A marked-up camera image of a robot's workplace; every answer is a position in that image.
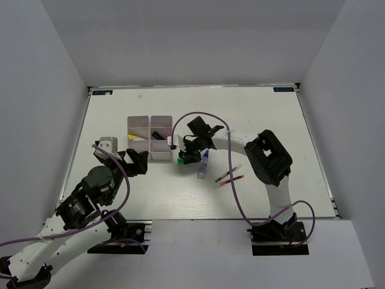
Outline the blue corner sticker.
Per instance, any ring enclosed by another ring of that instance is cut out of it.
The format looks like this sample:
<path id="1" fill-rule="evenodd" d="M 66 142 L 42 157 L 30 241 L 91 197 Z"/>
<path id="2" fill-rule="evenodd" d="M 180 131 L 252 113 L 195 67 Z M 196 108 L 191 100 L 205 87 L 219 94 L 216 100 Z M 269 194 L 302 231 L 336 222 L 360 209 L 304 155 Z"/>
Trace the blue corner sticker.
<path id="1" fill-rule="evenodd" d="M 274 92 L 294 92 L 293 87 L 273 87 Z"/>
<path id="2" fill-rule="evenodd" d="M 97 95 L 97 96 L 104 96 L 104 95 L 112 95 L 113 91 L 112 90 L 93 90 L 92 95 Z"/>

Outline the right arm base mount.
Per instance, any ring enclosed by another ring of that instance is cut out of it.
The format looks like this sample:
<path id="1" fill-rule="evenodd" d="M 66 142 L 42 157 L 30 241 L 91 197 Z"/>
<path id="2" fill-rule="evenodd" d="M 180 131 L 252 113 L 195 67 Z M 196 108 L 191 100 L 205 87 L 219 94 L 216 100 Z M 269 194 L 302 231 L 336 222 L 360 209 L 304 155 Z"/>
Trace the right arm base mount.
<path id="1" fill-rule="evenodd" d="M 309 255 L 306 242 L 298 245 L 306 238 L 303 222 L 296 222 L 288 233 L 282 237 L 269 226 L 247 229 L 251 237 L 253 256 L 300 256 Z"/>

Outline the red ink pen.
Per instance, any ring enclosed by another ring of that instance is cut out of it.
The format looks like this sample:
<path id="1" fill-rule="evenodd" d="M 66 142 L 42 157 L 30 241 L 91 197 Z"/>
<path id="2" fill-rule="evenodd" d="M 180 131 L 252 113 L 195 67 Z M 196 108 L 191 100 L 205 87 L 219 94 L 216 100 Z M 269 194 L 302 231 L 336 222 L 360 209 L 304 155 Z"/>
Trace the red ink pen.
<path id="1" fill-rule="evenodd" d="M 237 180 L 240 180 L 240 179 L 242 179 L 242 178 L 244 178 L 245 177 L 245 175 L 239 175 L 239 176 L 236 176 L 236 177 L 234 177 L 233 178 L 233 181 L 237 181 Z M 225 185 L 227 185 L 227 184 L 231 184 L 232 183 L 232 181 L 229 179 L 229 180 L 226 180 L 226 181 L 222 181 L 222 182 L 219 182 L 219 183 L 217 183 L 215 186 L 214 186 L 214 189 L 216 190 L 216 189 L 218 189 L 218 188 L 220 188 L 220 187 L 223 187 L 223 186 L 225 186 Z"/>

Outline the green ink pen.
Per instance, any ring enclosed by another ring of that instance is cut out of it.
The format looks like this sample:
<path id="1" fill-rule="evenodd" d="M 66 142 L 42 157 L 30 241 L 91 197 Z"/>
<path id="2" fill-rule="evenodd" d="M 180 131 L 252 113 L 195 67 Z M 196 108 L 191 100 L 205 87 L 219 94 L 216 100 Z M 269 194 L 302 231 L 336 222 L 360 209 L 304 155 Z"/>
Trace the green ink pen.
<path id="1" fill-rule="evenodd" d="M 228 172 L 226 172 L 225 174 L 223 174 L 219 178 L 217 178 L 215 180 L 215 183 L 219 183 L 222 179 L 224 179 L 225 177 L 229 176 L 231 172 L 235 172 L 235 171 L 239 170 L 240 168 L 242 168 L 242 164 L 239 164 L 239 165 L 231 168 Z"/>

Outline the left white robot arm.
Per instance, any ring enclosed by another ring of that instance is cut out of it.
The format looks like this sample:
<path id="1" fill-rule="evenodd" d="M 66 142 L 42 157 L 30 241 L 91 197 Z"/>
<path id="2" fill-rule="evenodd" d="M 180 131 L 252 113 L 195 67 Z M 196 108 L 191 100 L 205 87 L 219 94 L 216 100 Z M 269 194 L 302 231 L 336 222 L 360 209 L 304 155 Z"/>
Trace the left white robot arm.
<path id="1" fill-rule="evenodd" d="M 143 246 L 143 223 L 130 223 L 118 208 L 108 210 L 122 182 L 147 172 L 148 153 L 96 148 L 100 165 L 92 168 L 71 195 L 46 220 L 36 237 L 13 256 L 1 258 L 7 288 L 45 288 L 62 267 L 94 246 Z"/>

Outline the right blue corner sticker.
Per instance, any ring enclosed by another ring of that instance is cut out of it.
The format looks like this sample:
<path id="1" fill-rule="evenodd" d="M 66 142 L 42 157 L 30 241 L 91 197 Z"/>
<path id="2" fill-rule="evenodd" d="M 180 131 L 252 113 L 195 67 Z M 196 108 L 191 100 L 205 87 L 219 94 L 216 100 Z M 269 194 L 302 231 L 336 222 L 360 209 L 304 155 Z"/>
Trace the right blue corner sticker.
<path id="1" fill-rule="evenodd" d="M 293 87 L 273 87 L 274 92 L 294 92 Z"/>

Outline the right white organizer tray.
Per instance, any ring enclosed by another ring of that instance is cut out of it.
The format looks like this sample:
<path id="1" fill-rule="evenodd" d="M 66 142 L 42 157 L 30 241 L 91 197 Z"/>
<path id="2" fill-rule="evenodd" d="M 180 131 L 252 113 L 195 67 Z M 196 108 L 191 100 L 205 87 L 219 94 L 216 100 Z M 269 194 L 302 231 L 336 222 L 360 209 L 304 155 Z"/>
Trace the right white organizer tray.
<path id="1" fill-rule="evenodd" d="M 171 161 L 173 153 L 167 138 L 173 128 L 172 116 L 158 115 L 150 117 L 150 153 L 153 160 Z"/>

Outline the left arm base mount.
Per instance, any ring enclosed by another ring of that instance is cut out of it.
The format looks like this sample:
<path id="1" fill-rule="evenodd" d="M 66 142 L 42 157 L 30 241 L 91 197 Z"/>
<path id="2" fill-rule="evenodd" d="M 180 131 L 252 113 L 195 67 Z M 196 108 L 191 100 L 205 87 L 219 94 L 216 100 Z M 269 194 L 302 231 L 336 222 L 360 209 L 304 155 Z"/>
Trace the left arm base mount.
<path id="1" fill-rule="evenodd" d="M 152 221 L 127 221 L 112 239 L 103 241 L 87 251 L 88 254 L 144 255 L 150 245 Z"/>

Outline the pink highlighter marker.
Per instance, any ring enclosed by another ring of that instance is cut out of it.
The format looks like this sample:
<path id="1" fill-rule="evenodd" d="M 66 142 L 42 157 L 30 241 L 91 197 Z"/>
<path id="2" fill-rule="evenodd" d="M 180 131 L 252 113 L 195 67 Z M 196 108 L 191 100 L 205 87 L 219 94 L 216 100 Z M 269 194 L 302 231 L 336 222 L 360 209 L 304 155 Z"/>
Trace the pink highlighter marker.
<path id="1" fill-rule="evenodd" d="M 152 132 L 152 137 L 155 140 L 165 140 L 165 138 L 160 133 L 158 133 L 157 131 Z"/>

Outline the left blue corner sticker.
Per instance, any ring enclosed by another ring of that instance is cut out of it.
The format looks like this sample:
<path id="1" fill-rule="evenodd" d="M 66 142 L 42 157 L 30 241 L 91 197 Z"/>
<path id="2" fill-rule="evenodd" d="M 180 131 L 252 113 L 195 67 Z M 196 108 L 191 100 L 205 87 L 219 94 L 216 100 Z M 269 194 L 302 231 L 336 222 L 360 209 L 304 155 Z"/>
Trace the left blue corner sticker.
<path id="1" fill-rule="evenodd" d="M 93 90 L 92 95 L 97 95 L 97 96 L 104 96 L 104 95 L 112 95 L 113 91 L 112 90 Z"/>

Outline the white organizer tray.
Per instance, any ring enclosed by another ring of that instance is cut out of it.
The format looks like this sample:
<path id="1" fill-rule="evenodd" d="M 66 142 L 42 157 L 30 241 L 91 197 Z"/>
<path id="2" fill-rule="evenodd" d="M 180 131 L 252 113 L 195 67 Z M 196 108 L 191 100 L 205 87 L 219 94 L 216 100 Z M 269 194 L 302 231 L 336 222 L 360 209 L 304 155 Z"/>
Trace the white organizer tray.
<path id="1" fill-rule="evenodd" d="M 153 160 L 171 161 L 173 153 L 167 138 L 173 128 L 172 116 L 158 115 L 150 117 L 150 153 Z"/>
<path id="2" fill-rule="evenodd" d="M 137 135 L 149 140 L 149 116 L 128 116 L 127 117 L 127 135 Z M 128 148 L 135 149 L 137 152 L 149 151 L 149 141 L 128 141 Z"/>

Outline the left white organizer tray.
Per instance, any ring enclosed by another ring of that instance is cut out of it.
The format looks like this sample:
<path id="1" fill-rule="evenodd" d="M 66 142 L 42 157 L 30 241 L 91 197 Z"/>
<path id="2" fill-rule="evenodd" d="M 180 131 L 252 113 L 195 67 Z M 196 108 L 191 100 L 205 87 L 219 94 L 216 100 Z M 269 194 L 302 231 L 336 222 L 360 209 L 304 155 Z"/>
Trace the left white organizer tray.
<path id="1" fill-rule="evenodd" d="M 127 117 L 127 135 L 137 135 L 149 140 L 149 116 L 128 116 Z M 135 149 L 137 152 L 149 151 L 149 141 L 128 141 L 128 148 Z"/>

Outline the blue cap spray bottle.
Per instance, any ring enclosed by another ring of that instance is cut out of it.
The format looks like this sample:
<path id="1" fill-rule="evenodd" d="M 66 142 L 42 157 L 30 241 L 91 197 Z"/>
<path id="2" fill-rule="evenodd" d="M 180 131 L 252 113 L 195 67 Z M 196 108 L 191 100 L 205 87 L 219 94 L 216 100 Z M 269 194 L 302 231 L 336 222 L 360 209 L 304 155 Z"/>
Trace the blue cap spray bottle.
<path id="1" fill-rule="evenodd" d="M 205 179 L 206 171 L 208 168 L 208 162 L 209 162 L 209 150 L 207 149 L 207 150 L 205 150 L 205 152 L 201 158 L 200 167 L 199 167 L 199 170 L 197 172 L 198 179 Z"/>

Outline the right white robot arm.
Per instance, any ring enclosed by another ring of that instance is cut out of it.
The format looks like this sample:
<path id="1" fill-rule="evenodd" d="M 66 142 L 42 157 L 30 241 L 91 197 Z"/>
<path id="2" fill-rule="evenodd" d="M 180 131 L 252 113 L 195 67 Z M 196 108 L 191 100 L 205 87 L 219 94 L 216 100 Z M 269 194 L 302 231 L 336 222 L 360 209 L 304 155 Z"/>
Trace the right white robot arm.
<path id="1" fill-rule="evenodd" d="M 226 150 L 229 155 L 245 155 L 254 174 L 266 188 L 270 213 L 263 222 L 246 222 L 251 234 L 260 234 L 270 240 L 285 240 L 294 231 L 297 215 L 292 207 L 289 194 L 289 174 L 292 157 L 275 134 L 266 129 L 259 134 L 232 131 L 226 122 L 211 127 L 197 113 L 187 126 L 190 135 L 181 137 L 172 133 L 168 137 L 171 149 L 179 149 L 179 158 L 184 164 L 198 163 L 201 153 L 207 149 Z"/>

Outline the yellow cap pen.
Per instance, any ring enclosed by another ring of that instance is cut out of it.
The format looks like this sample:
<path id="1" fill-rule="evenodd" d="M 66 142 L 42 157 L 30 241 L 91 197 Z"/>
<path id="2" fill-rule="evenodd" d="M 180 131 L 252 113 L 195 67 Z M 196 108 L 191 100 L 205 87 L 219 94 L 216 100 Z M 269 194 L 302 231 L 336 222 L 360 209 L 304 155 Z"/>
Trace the yellow cap pen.
<path id="1" fill-rule="evenodd" d="M 137 135 L 128 135 L 128 141 L 149 141 L 147 138 L 139 137 Z"/>

